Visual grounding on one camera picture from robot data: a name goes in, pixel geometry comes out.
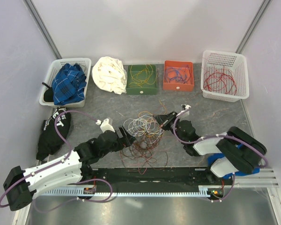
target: blue plaid cloth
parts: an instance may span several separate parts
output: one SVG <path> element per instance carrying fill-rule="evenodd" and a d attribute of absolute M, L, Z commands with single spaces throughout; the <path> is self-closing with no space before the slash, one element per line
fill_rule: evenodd
<path fill-rule="evenodd" d="M 55 105 L 66 105 L 84 100 L 86 76 L 82 68 L 75 64 L 65 64 L 52 81 Z"/>

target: white wall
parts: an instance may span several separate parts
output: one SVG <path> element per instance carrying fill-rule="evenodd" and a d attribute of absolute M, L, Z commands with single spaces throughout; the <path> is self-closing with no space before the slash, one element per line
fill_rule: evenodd
<path fill-rule="evenodd" d="M 0 195 L 11 168 L 35 165 L 41 123 L 50 113 L 38 98 L 53 60 L 23 1 L 0 0 Z M 13 215 L 0 209 L 0 225 L 11 224 Z"/>
<path fill-rule="evenodd" d="M 262 0 L 33 0 L 63 58 L 201 62 L 234 52 Z"/>
<path fill-rule="evenodd" d="M 244 104 L 281 187 L 281 0 L 272 1 L 243 54 L 250 77 Z"/>

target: orange box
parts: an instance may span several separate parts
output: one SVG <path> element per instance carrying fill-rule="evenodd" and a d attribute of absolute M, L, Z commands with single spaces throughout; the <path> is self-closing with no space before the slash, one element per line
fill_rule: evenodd
<path fill-rule="evenodd" d="M 192 62 L 164 62 L 164 90 L 192 91 L 194 86 Z"/>

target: white cloth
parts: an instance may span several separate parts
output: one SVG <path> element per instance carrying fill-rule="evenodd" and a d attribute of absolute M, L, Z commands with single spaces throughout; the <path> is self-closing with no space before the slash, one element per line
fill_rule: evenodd
<path fill-rule="evenodd" d="M 98 88 L 116 94 L 126 93 L 127 72 L 122 61 L 111 57 L 102 57 L 94 65 L 92 77 Z"/>

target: wire bundle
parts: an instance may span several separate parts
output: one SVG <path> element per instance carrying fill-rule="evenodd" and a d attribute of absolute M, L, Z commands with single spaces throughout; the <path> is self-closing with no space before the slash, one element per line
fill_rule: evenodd
<path fill-rule="evenodd" d="M 164 74 L 165 81 L 168 83 L 187 83 L 191 76 L 191 69 L 188 65 L 181 68 L 169 67 Z"/>
<path fill-rule="evenodd" d="M 127 119 L 124 122 L 125 124 L 130 121 L 128 124 L 127 131 L 134 137 L 140 137 L 143 135 L 160 137 L 163 134 L 163 130 L 159 127 L 157 121 L 153 118 L 153 115 L 150 113 L 144 114 L 137 119 Z"/>
<path fill-rule="evenodd" d="M 237 86 L 233 79 L 233 72 L 225 68 L 209 68 L 204 74 L 204 90 L 211 92 L 236 95 Z"/>
<path fill-rule="evenodd" d="M 148 164 L 152 167 L 151 164 L 156 163 L 157 159 L 154 158 L 157 151 L 154 149 L 159 145 L 159 142 L 163 136 L 164 130 L 159 127 L 157 121 L 153 118 L 153 115 L 150 113 L 144 114 L 137 119 L 127 119 L 124 122 L 128 123 L 127 131 L 136 138 L 136 141 L 128 148 L 128 151 L 124 153 L 124 150 L 120 151 L 120 157 L 123 163 L 123 166 L 126 167 L 126 161 L 122 156 L 130 159 L 136 160 L 136 164 L 129 164 L 129 166 L 138 166 L 138 170 L 140 174 L 144 174 L 147 170 L 141 172 L 141 169 Z"/>
<path fill-rule="evenodd" d="M 149 84 L 152 85 L 156 82 L 157 80 L 157 76 L 154 80 L 154 82 L 149 83 L 150 78 L 153 75 L 153 68 L 152 66 L 149 64 L 149 66 L 151 67 L 151 69 L 148 68 L 148 65 L 146 64 L 146 68 L 139 71 L 138 73 L 132 75 L 132 66 L 130 66 L 130 75 L 131 75 L 131 80 L 132 82 L 129 83 L 129 87 L 143 87 L 144 84 Z"/>

